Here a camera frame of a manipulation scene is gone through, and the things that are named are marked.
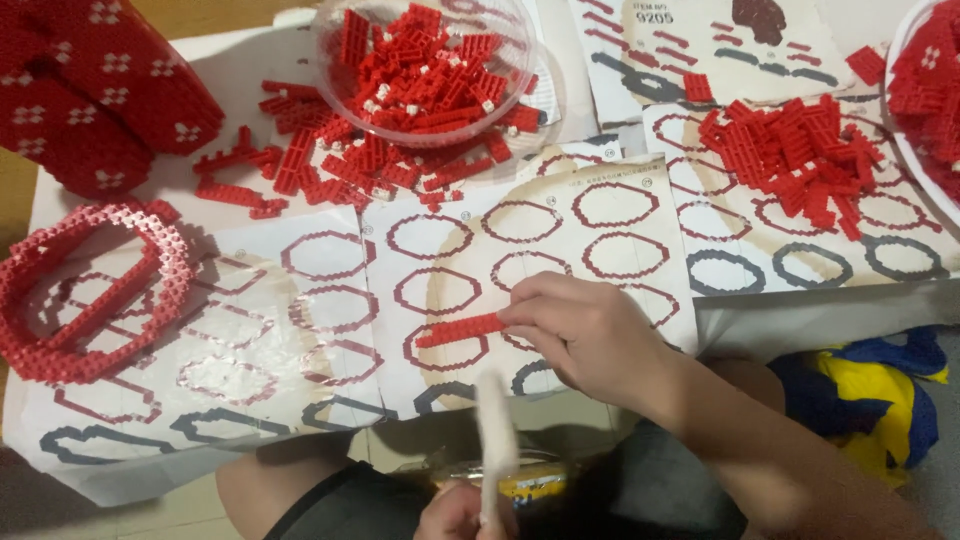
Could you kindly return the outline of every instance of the black shorts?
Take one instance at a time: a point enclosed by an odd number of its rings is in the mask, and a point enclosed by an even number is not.
[[[356,463],[317,484],[266,540],[409,540],[431,494]],[[747,519],[670,433],[640,421],[557,501],[523,508],[521,540],[738,540]]]

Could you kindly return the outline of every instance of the bowl of red bricks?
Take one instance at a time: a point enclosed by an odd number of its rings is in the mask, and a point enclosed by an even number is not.
[[[519,1],[327,0],[313,26],[323,98],[357,129],[401,146],[471,139],[537,81],[537,38]]]

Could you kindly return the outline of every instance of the printed number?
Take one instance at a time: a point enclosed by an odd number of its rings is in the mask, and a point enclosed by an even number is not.
[[[640,21],[640,24],[673,24],[673,15],[670,13],[638,12],[636,14],[636,20]]]

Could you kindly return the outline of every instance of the hand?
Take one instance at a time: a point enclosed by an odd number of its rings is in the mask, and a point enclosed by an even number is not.
[[[541,272],[517,283],[497,316],[568,385],[643,415],[671,365],[689,359],[667,347],[633,299],[609,283]]]
[[[451,480],[420,515],[414,540],[512,540],[516,516],[510,500],[500,496],[500,521],[480,527],[480,488]]]

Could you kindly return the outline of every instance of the yellow and blue cloth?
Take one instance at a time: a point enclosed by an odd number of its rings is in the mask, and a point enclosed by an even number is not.
[[[783,383],[787,415],[825,437],[892,487],[939,437],[937,410],[917,379],[947,383],[937,327],[904,332],[905,345],[865,339],[768,364]]]

